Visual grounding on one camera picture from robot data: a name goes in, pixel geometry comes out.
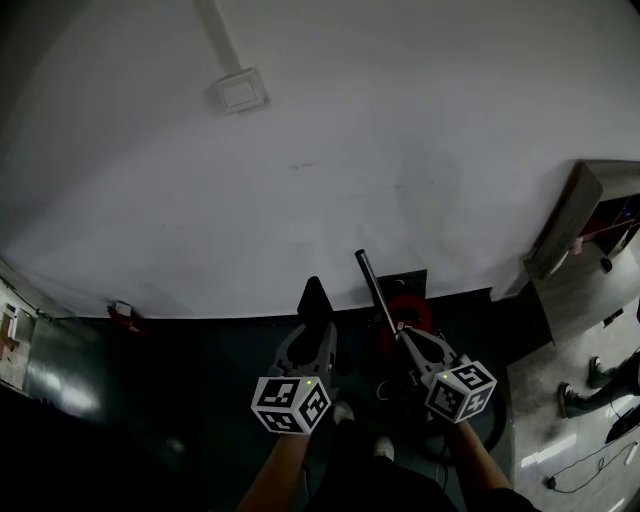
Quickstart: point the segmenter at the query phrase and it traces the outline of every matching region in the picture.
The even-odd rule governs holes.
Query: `white wall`
[[[640,159],[627,0],[220,8],[270,108],[220,115],[181,0],[73,4],[25,79],[1,139],[0,255],[79,314],[116,298],[291,313],[311,275],[359,306],[359,248],[379,274],[426,267],[429,295],[501,296],[572,159]]]

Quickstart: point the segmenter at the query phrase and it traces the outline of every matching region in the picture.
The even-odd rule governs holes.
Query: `cabinet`
[[[525,261],[553,341],[583,333],[640,295],[639,229],[640,162],[578,162]]]

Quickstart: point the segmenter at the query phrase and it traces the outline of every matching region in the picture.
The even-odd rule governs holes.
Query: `black trousers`
[[[437,510],[455,511],[438,484],[401,468],[386,457],[373,456],[367,432],[343,420],[322,484],[306,511]]]
[[[617,368],[597,375],[595,383],[602,389],[588,397],[575,396],[565,402],[568,418],[582,416],[609,405],[614,400],[628,395],[639,395],[638,370],[640,369],[640,353],[624,361]]]

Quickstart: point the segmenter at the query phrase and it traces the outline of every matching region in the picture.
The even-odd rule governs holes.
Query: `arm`
[[[309,436],[280,436],[251,488],[238,505],[238,512],[289,510],[298,487]]]
[[[474,509],[478,497],[496,489],[511,489],[509,480],[468,422],[450,425],[445,431],[445,442],[453,457],[469,510]]]

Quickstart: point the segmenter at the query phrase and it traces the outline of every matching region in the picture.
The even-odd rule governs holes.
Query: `sneaker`
[[[393,443],[388,437],[379,437],[373,445],[374,457],[386,457],[393,462],[395,450],[393,449]]]
[[[356,418],[353,415],[353,409],[347,402],[336,402],[336,406],[333,409],[333,421],[336,425],[339,425],[342,420],[355,421]]]
[[[571,400],[574,396],[578,396],[578,393],[573,391],[571,384],[567,384],[566,382],[562,382],[558,387],[558,402],[560,403],[560,411],[562,412],[562,417],[567,418],[567,401]]]
[[[595,356],[589,360],[589,378],[587,379],[587,385],[591,389],[600,388],[596,383],[596,374],[598,373],[602,373],[602,362],[598,356]]]

